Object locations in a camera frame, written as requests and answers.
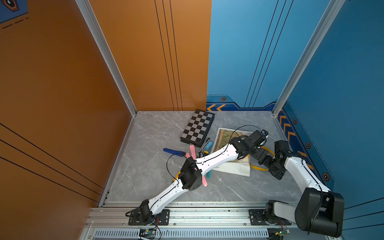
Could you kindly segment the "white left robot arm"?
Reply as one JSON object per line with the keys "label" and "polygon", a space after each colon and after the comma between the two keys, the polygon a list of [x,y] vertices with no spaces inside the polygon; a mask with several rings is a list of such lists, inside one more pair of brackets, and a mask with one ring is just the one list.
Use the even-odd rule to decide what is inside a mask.
{"label": "white left robot arm", "polygon": [[157,196],[142,201],[139,210],[143,222],[149,224],[154,216],[161,213],[177,197],[187,191],[194,191],[199,188],[203,184],[203,176],[212,169],[223,163],[255,154],[258,148],[267,142],[267,139],[263,136],[236,137],[223,148],[208,156],[196,160],[187,158],[179,176],[169,187]]}

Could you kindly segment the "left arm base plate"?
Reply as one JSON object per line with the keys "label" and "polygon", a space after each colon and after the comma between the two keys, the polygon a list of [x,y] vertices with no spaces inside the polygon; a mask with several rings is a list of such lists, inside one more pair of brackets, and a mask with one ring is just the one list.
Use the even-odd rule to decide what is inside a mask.
{"label": "left arm base plate", "polygon": [[162,210],[160,214],[142,214],[139,208],[126,212],[126,217],[129,218],[129,226],[168,226],[170,220],[170,210]]}

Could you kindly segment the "dark blue utility knife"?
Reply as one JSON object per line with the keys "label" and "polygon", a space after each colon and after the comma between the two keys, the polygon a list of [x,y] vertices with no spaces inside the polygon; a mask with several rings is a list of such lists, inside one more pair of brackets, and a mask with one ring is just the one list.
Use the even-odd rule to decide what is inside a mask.
{"label": "dark blue utility knife", "polygon": [[171,155],[176,155],[176,156],[180,156],[180,157],[185,157],[186,156],[186,153],[183,152],[183,151],[172,150],[172,149],[168,149],[168,148],[164,148],[163,151],[166,152],[166,153],[169,153]]}

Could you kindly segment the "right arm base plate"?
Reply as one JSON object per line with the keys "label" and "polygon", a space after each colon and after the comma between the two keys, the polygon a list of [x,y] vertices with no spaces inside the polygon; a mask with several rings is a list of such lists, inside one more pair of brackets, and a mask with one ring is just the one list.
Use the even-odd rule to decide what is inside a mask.
{"label": "right arm base plate", "polygon": [[252,226],[291,226],[292,223],[282,218],[268,218],[264,209],[250,209],[249,218]]}

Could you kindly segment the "canvas pouch with farm picture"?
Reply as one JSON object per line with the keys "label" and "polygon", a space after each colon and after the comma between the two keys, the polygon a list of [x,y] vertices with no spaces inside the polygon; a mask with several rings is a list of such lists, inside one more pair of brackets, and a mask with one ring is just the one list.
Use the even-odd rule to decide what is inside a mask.
{"label": "canvas pouch with farm picture", "polygon": [[264,145],[261,147],[253,145],[249,139],[249,135],[252,133],[243,130],[219,128],[212,148],[213,153],[219,152],[219,156],[216,156],[214,161],[216,159],[219,159],[219,161],[212,170],[244,177],[251,175],[251,169],[267,171],[267,168],[255,167],[250,163],[250,154],[254,153],[258,148],[267,150]]}

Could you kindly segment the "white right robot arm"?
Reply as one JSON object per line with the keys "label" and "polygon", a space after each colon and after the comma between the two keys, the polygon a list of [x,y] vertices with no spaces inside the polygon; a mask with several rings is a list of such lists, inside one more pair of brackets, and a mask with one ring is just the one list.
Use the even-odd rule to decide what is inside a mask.
{"label": "white right robot arm", "polygon": [[268,223],[287,220],[307,233],[335,238],[342,235],[345,208],[343,196],[325,186],[302,156],[290,150],[287,141],[275,142],[275,157],[267,156],[261,164],[278,180],[289,172],[302,192],[296,206],[276,200],[268,201],[265,209]]}

